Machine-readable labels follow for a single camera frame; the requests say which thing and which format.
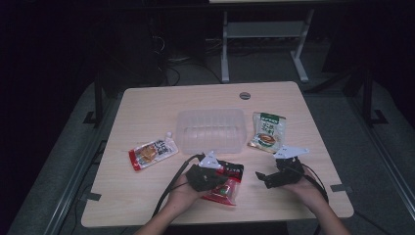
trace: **clear plastic tray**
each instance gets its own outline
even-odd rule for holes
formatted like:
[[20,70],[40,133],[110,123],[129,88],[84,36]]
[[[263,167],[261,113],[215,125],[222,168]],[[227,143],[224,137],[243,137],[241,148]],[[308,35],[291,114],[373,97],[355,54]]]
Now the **clear plastic tray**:
[[180,112],[174,140],[184,154],[240,153],[247,140],[244,112],[240,109]]

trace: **table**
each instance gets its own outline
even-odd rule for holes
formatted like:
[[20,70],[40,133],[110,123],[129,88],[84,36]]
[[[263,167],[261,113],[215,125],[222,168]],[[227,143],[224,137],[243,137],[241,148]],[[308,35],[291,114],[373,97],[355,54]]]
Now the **table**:
[[[242,100],[241,92],[251,99]],[[244,111],[247,143],[254,136],[253,112],[287,118],[286,144],[308,148],[299,159],[313,168],[328,191],[330,205],[339,217],[353,214],[345,191],[333,192],[341,180],[314,120],[294,82],[218,84],[181,87],[133,88],[125,91],[81,222],[86,227],[142,225],[152,216],[161,193],[181,165],[191,156],[177,155],[135,171],[128,150],[163,138],[174,131],[177,115],[192,109],[238,108]],[[313,218],[290,192],[266,189],[255,172],[276,172],[272,155],[244,146],[240,154],[222,154],[220,160],[245,166],[237,206],[198,200],[173,224],[276,221]]]

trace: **white desk frame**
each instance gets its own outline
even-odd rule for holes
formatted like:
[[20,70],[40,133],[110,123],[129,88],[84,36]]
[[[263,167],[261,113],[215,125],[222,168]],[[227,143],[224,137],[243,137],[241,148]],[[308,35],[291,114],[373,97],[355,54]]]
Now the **white desk frame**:
[[223,47],[221,57],[222,82],[229,82],[228,68],[228,38],[249,38],[249,37],[298,37],[299,45],[295,51],[291,51],[291,57],[296,66],[301,82],[308,82],[300,55],[304,46],[305,38],[311,24],[314,9],[308,11],[305,21],[299,22],[243,22],[229,23],[227,12],[223,15]]

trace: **dark background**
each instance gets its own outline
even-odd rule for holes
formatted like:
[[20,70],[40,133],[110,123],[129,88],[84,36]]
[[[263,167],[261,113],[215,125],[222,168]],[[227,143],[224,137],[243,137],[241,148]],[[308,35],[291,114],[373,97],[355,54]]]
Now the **dark background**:
[[[1,2],[1,234],[13,222],[78,98],[98,72],[107,75],[108,95],[129,86],[156,86],[162,81],[157,65],[163,61],[152,53],[151,32],[162,31],[171,46],[201,59],[204,37],[220,37],[220,12],[164,12],[168,21],[148,25],[152,14],[109,11],[103,2],[88,1],[88,7],[71,1]],[[140,6],[137,1],[129,4]],[[308,36],[334,42],[326,71],[369,61],[375,80],[388,88],[412,125],[414,10],[412,2],[359,5],[348,11],[322,8]],[[114,56],[128,68],[115,63]]]

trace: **food packet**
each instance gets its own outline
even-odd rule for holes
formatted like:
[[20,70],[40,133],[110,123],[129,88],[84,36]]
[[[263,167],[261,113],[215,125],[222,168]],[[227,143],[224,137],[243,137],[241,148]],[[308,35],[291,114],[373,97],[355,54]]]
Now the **food packet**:
[[254,138],[248,146],[276,153],[284,144],[286,119],[267,113],[254,113]]
[[128,151],[135,170],[154,165],[161,160],[177,154],[178,148],[168,132],[164,140],[156,140]]
[[244,166],[242,164],[231,164],[226,161],[218,161],[222,167],[216,171],[228,177],[222,185],[210,190],[203,199],[214,201],[224,205],[236,206],[235,198],[238,194],[239,185],[242,182]]

